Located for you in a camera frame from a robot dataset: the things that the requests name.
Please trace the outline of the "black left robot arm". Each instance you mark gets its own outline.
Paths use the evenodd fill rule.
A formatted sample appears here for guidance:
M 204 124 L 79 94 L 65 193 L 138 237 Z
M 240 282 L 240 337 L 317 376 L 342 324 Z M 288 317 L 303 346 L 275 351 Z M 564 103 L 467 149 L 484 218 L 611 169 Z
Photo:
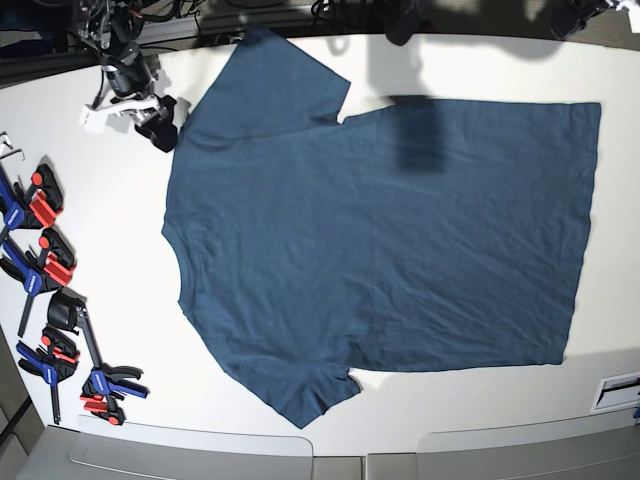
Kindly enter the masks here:
M 590 19 L 615 9 L 619 1 L 606 0 L 561 0 L 557 1 L 551 14 L 550 31 L 558 40 L 584 30 Z

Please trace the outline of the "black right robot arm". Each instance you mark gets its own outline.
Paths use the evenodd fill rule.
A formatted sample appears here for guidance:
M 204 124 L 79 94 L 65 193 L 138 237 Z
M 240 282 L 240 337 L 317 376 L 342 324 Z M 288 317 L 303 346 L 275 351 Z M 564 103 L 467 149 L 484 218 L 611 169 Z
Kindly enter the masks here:
M 101 84 L 79 123 L 100 132 L 112 117 L 130 118 L 135 131 L 168 153 L 177 144 L 173 123 L 176 100 L 155 92 L 156 77 L 137 37 L 144 25 L 140 1 L 75 1 L 74 34 L 98 56 Z

